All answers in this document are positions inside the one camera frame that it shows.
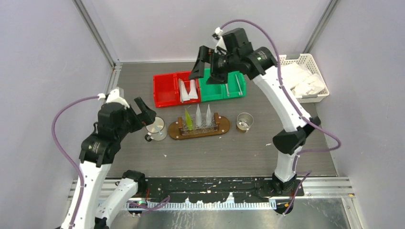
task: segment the red tray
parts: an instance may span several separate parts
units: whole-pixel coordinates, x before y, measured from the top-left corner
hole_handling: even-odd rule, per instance
[[[187,92],[190,92],[190,80],[188,79],[191,71],[168,73],[153,76],[153,98],[156,107],[178,106],[182,104],[194,104],[201,102],[200,85],[195,80],[198,99],[191,99],[180,102],[179,79],[183,80]]]

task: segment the test tube rack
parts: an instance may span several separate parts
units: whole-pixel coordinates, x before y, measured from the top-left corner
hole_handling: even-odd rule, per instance
[[[195,137],[223,135],[231,128],[231,123],[225,116],[219,116],[218,113],[214,113],[213,127],[207,128],[195,128],[188,130],[184,128],[183,118],[178,117],[176,122],[173,122],[169,126],[169,136],[175,140],[183,140]]]

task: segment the white cloth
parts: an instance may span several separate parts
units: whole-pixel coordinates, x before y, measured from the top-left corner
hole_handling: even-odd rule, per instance
[[[295,62],[281,67],[281,77],[285,87],[296,96],[318,94],[325,88],[320,75]]]
[[[325,88],[323,81],[320,79],[320,75],[313,74],[308,77],[304,82],[301,82],[295,86],[292,90],[294,95],[310,95],[318,94]]]
[[[281,67],[283,83],[289,89],[293,89],[297,84],[306,80],[310,75],[312,75],[310,70],[299,66],[295,62]]]

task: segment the small beaker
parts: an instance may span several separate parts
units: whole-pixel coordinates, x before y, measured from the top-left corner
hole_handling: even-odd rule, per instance
[[[155,140],[161,141],[167,136],[167,128],[164,120],[160,117],[155,117],[155,122],[147,125],[146,130],[148,133],[145,135],[145,140],[148,142]]]
[[[236,129],[246,133],[253,124],[253,117],[249,113],[240,113],[236,118]]]

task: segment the gray table surface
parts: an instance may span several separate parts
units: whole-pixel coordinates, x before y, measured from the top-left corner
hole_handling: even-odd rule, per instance
[[[195,113],[196,104],[155,108],[153,100],[153,75],[189,71],[192,62],[126,63],[123,65],[118,86],[124,89],[125,98],[135,111],[133,101],[141,97],[158,116],[170,123],[184,115],[184,108]],[[129,134],[121,143],[109,171],[109,177],[120,177],[128,169],[145,173],[147,177],[204,177],[204,176],[270,176],[277,164],[277,149],[272,137],[282,130],[280,118],[261,90],[246,79],[247,96],[244,98],[205,102],[212,112],[226,116],[231,129],[224,135],[173,140],[167,136],[162,141],[146,142],[145,129]],[[312,115],[317,115],[314,104],[303,104]],[[236,130],[239,113],[248,112],[254,124],[248,133]],[[325,137],[314,131],[304,148],[326,148]],[[336,170],[330,153],[307,153],[298,161],[297,171],[312,170],[313,176],[335,176]]]

